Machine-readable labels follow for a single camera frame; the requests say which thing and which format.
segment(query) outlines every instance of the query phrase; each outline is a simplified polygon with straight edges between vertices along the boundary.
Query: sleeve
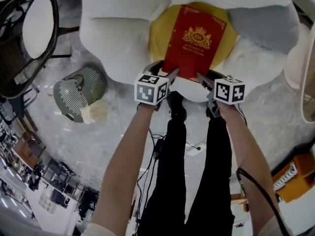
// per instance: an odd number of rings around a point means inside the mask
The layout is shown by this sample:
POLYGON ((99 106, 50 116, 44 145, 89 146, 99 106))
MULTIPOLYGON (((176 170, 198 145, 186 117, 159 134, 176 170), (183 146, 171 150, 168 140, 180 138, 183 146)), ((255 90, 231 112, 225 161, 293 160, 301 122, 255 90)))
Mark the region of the sleeve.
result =
MULTIPOLYGON (((289 235, 293 235, 292 231, 287 227, 285 222, 283 223, 289 235)), ((272 219, 267 222, 267 224, 259 232, 258 236, 283 236, 276 216, 272 217, 272 219)))
POLYGON ((81 236, 116 236, 110 230, 99 226, 97 224, 90 223, 81 236))

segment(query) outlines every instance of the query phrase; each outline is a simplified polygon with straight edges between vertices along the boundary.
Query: white marker cube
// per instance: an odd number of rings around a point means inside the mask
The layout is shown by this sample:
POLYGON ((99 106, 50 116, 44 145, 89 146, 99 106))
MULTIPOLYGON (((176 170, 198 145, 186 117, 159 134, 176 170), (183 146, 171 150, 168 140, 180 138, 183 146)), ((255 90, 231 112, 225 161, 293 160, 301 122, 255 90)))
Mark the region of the white marker cube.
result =
POLYGON ((134 100, 157 105, 166 98, 168 78, 140 73, 134 82, 134 100))
POLYGON ((244 102, 245 83, 234 78, 216 79, 214 95, 215 100, 228 105, 244 102))

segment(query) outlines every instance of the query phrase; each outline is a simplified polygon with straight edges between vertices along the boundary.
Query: marble floor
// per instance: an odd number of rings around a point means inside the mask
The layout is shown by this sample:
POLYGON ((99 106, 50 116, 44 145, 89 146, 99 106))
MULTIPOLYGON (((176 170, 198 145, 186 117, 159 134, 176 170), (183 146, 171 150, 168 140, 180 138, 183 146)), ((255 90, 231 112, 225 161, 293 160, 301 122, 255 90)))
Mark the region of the marble floor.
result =
MULTIPOLYGON (((81 0, 58 0, 58 5, 61 27, 80 24, 81 0)), ((85 64, 92 63, 102 68, 100 61, 82 46, 77 32, 59 38, 55 54, 68 53, 72 53, 70 59, 48 61, 46 68, 36 78, 34 85, 40 93, 28 110, 38 127, 39 137, 47 146, 47 152, 81 175, 84 183, 99 189, 106 166, 135 114, 137 103, 133 100, 133 86, 107 78, 108 89, 103 97, 109 105, 106 122, 85 125, 73 123, 62 116, 52 97, 54 84, 85 64)), ((192 145, 206 142, 206 104, 185 101, 184 107, 188 112, 187 142, 192 145)), ((247 96, 243 110, 248 126, 271 168, 295 145, 306 141, 314 133, 314 126, 302 121, 297 92, 288 88, 283 75, 254 89, 247 96)), ((154 134, 166 132, 170 119, 168 111, 167 104, 163 103, 160 111, 154 114, 151 122, 154 134)), ((142 168, 147 168, 152 149, 153 143, 148 136, 142 168)), ((187 210, 197 192, 205 161, 205 151, 190 156, 191 149, 187 146, 188 154, 185 157, 187 210)), ((231 192, 238 191, 239 186, 233 178, 231 192)))

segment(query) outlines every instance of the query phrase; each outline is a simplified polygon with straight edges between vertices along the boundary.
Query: black shoe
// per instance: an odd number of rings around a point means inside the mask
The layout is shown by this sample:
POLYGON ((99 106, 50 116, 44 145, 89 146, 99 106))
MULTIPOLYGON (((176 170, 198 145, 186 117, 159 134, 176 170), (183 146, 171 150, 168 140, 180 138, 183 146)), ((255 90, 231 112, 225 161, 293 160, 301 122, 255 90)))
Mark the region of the black shoe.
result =
POLYGON ((172 119, 184 122, 187 118, 187 112, 182 103, 183 97, 177 91, 171 92, 167 97, 167 104, 171 109, 172 119))

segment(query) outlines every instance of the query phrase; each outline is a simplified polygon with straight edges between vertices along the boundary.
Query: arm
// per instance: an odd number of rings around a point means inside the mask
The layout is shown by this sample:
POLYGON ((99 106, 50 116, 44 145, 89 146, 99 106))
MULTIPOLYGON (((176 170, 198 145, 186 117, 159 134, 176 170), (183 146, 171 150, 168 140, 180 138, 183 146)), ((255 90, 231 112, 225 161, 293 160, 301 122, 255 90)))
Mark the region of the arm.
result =
POLYGON ((140 105, 111 158, 102 181, 92 223, 126 234, 134 188, 155 106, 140 105))
MULTIPOLYGON (((218 104, 232 139, 238 167, 247 171, 266 190, 279 211, 270 168, 255 138, 236 109, 219 102, 218 104)), ((244 176, 241 177, 249 201, 253 234, 257 235, 275 214, 254 183, 244 176)))

